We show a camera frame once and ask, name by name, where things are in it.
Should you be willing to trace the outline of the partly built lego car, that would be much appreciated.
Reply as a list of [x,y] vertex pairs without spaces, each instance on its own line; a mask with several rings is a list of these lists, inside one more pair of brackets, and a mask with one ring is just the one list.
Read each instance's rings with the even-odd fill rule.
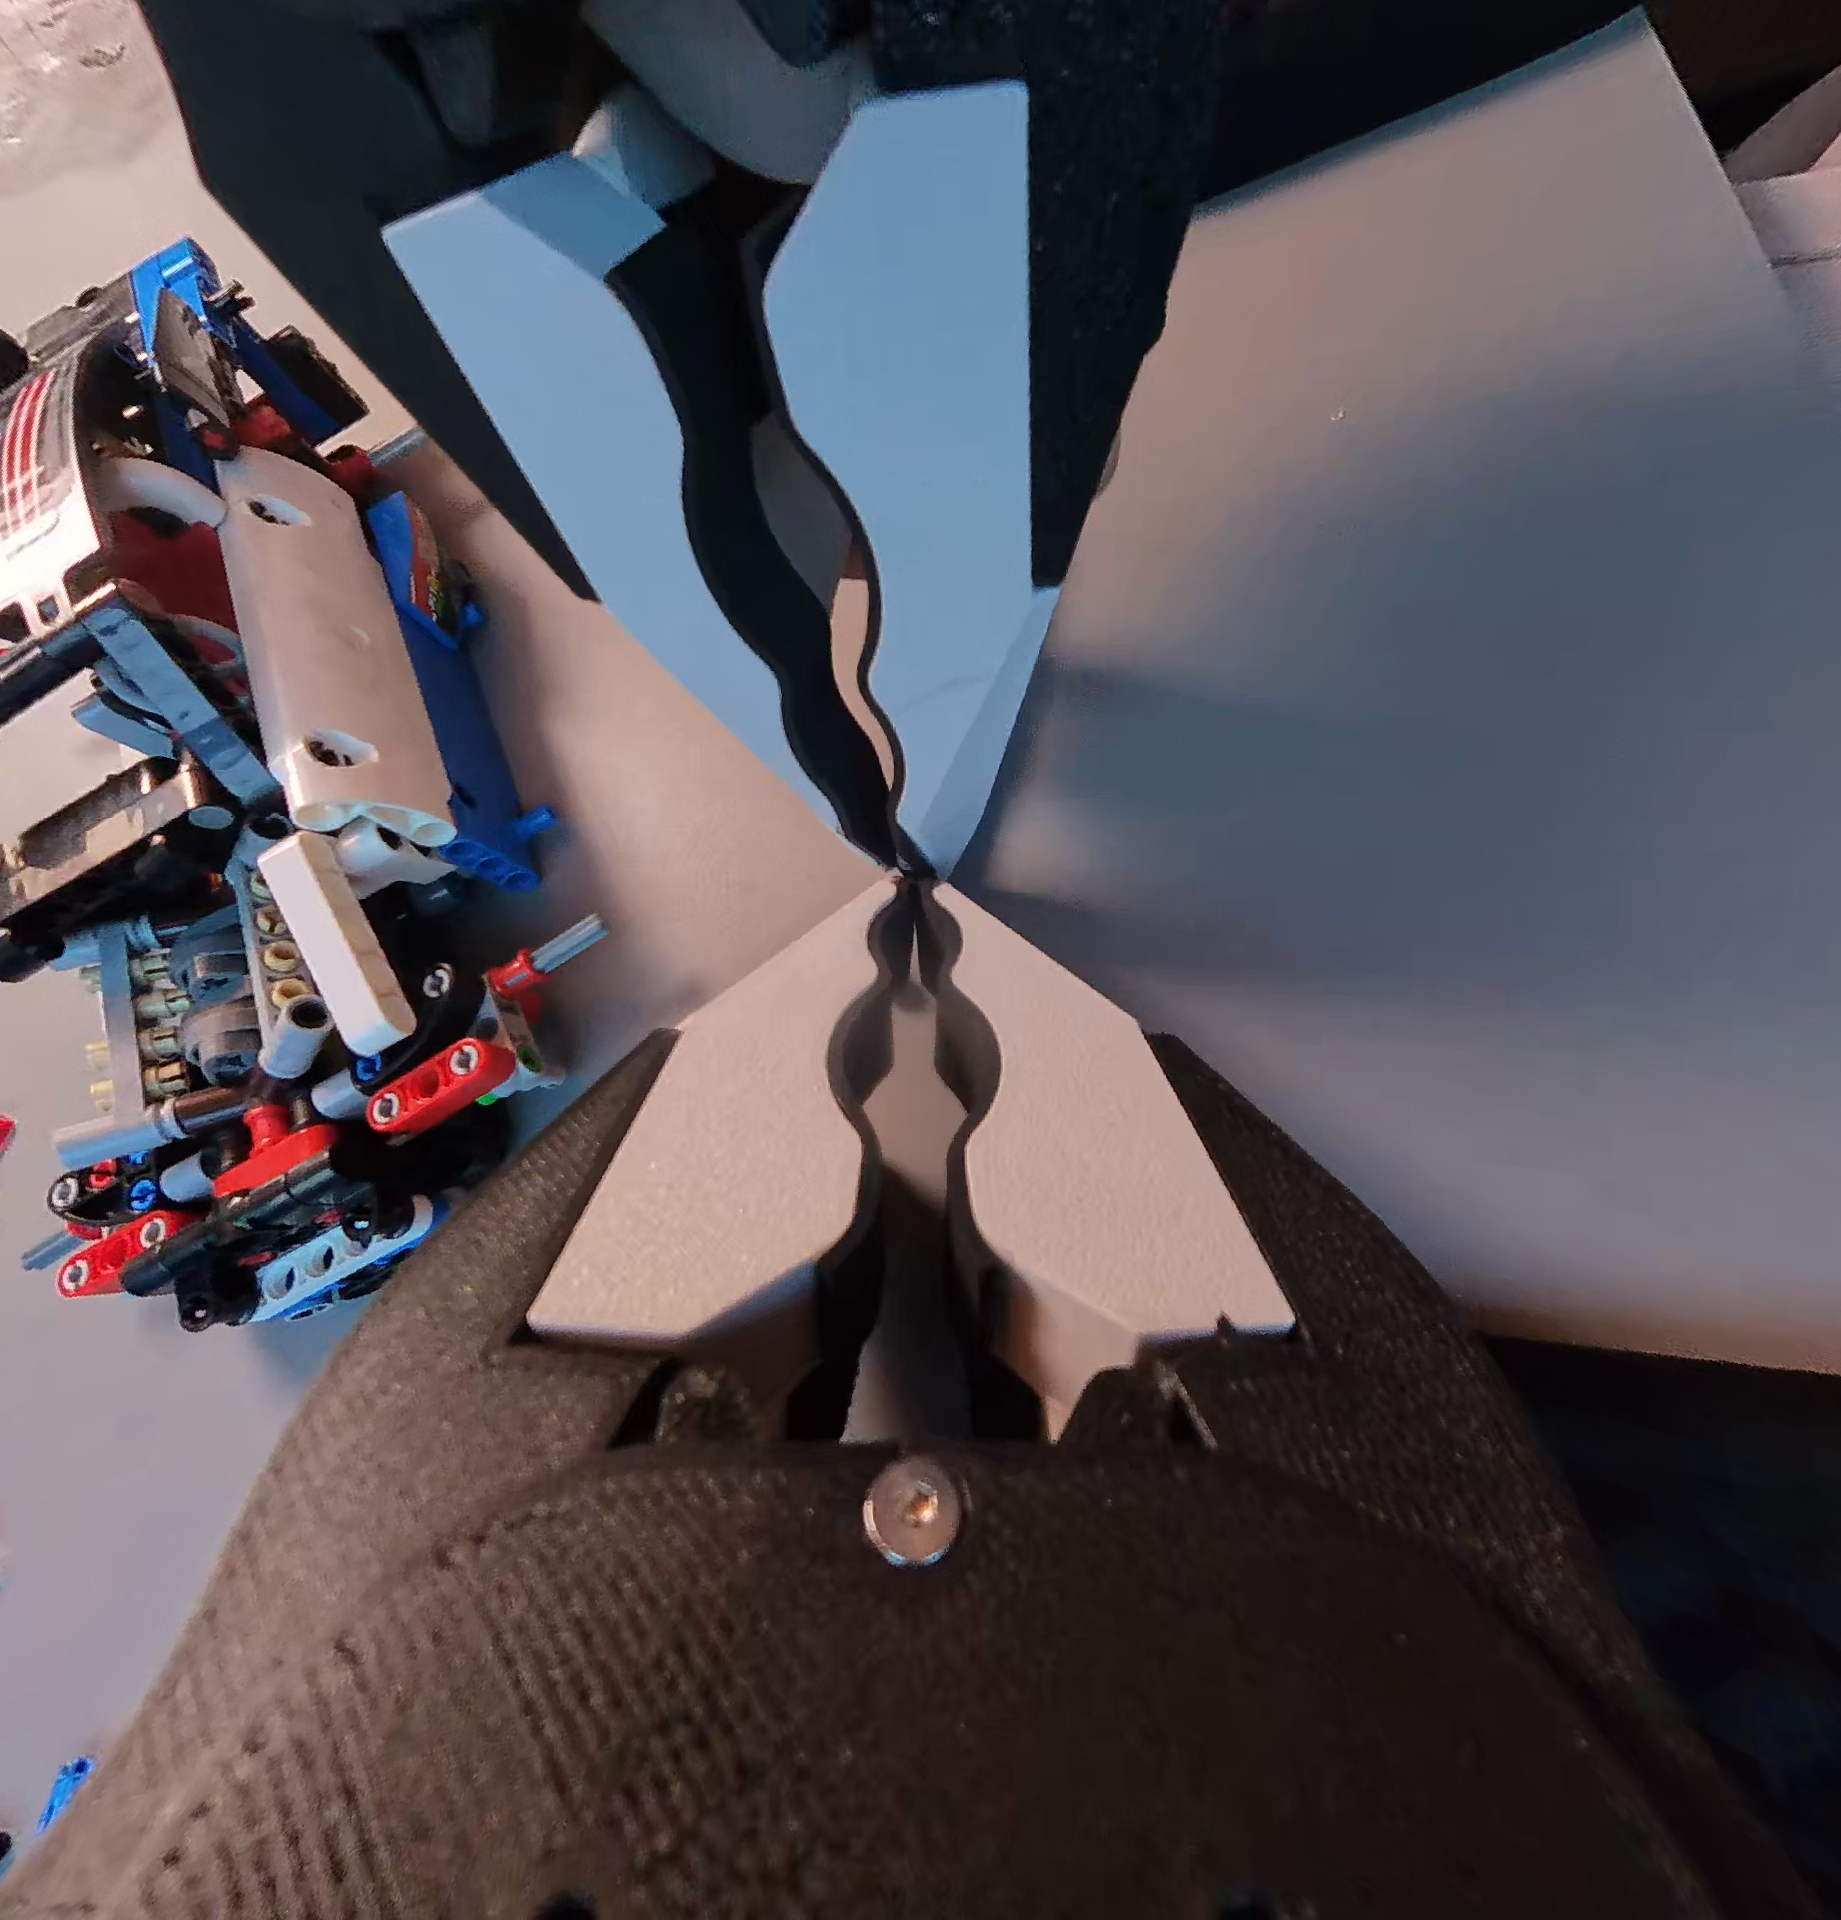
[[83,683],[71,717],[132,751],[0,841],[0,984],[79,973],[101,1019],[31,1265],[188,1332],[377,1293],[563,1081],[548,989],[604,939],[463,951],[557,819],[365,400],[248,304],[182,237],[0,327],[0,736]]

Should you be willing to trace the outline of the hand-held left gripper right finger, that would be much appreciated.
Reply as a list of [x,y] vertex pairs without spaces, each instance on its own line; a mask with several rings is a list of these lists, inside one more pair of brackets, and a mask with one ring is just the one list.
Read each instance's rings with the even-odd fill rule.
[[1056,1440],[1104,1374],[1297,1315],[1138,1019],[951,884],[923,891],[977,1420]]

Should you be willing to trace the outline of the pile of blue black pins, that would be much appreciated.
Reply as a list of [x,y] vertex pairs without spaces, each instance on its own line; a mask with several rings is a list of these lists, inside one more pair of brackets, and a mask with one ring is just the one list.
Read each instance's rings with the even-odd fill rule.
[[0,1830],[0,1879],[25,1843],[42,1836],[57,1821],[57,1816],[68,1808],[79,1789],[85,1785],[94,1768],[94,1754],[71,1759],[55,1771],[42,1810],[33,1824],[33,1830]]

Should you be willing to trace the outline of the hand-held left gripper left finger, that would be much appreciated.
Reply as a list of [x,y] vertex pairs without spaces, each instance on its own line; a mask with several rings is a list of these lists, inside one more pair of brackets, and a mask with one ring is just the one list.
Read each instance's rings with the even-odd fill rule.
[[534,1335],[723,1366],[776,1433],[858,1357],[874,1287],[842,1270],[878,1203],[864,1099],[892,1062],[912,901],[874,879],[678,1027],[526,1313]]

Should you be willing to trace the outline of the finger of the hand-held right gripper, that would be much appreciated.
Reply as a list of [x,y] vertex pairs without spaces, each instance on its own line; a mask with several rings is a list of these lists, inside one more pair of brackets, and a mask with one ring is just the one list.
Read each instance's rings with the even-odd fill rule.
[[733,258],[575,156],[384,237],[598,600],[861,853],[902,867],[830,607],[766,511],[772,410]]
[[949,875],[1058,596],[1032,563],[1028,85],[861,104],[763,311],[789,416],[876,568],[868,688],[900,746],[898,825]]

